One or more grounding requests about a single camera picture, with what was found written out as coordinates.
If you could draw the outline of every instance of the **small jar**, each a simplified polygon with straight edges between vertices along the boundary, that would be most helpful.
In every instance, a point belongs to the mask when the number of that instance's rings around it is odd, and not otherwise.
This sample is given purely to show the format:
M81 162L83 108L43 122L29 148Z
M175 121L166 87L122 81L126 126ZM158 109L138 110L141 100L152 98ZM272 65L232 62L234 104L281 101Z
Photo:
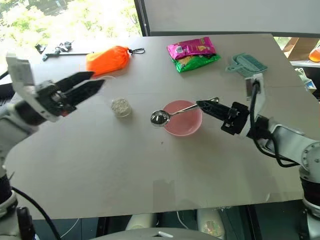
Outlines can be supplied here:
M117 116L118 118L126 117L132 111L128 100L124 98L112 100L111 109L114 112L115 116Z

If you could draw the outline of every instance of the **spoon handle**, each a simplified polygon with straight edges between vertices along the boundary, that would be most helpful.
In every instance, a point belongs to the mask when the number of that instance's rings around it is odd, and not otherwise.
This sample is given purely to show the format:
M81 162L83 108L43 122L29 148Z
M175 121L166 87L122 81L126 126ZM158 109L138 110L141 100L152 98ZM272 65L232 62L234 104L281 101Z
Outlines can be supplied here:
M218 97L211 98L211 99L209 99L209 101L213 101L213 102L218 103L219 102L219 98ZM172 113L171 116L174 116L174 115L177 115L177 114L181 114L181 113L185 113L185 112L188 112L188 111L191 111L191 110L194 110L194 109L198 109L198 108L200 108L200 107L197 104L191 105L191 106L188 106L188 107L186 107L184 109L176 111L175 113Z

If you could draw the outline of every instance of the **plastic bowl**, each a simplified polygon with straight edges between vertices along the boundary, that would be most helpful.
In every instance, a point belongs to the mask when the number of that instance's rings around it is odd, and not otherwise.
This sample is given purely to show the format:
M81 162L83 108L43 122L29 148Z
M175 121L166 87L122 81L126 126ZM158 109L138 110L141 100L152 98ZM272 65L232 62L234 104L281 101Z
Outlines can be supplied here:
M172 114L181 109L185 109L195 103L185 100L177 100L168 103L163 110ZM170 121L164 126L164 129L179 137L189 136L195 133L202 123L202 110L195 109L172 116Z

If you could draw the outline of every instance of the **metal spoon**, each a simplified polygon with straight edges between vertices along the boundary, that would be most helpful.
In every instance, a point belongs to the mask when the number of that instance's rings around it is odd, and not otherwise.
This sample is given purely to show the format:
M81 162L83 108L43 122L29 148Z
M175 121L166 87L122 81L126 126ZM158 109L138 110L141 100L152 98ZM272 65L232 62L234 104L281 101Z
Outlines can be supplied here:
M209 99L209 101L219 103L219 98L218 97L211 98L211 99ZM195 104L192 106L188 106L184 109L181 109L179 111L176 111L175 113L172 113L172 114L170 114L164 110L157 110L151 114L150 120L151 120L151 123L153 126L155 126L157 128L161 128L170 121L170 118L172 118L172 116L177 115L177 114L182 114L182 113L185 113L185 112L188 112L188 111L191 111L194 109L198 109L198 108L199 108L199 106L197 104Z

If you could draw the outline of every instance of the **orange bag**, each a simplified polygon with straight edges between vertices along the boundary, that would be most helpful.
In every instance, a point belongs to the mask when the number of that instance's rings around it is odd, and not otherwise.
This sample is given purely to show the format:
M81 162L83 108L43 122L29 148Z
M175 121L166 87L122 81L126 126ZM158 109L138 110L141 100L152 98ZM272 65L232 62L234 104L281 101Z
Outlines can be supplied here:
M86 70L94 72L94 77L123 69L129 62L128 54L143 54L144 48L131 50L128 47L114 46L107 51L86 55Z

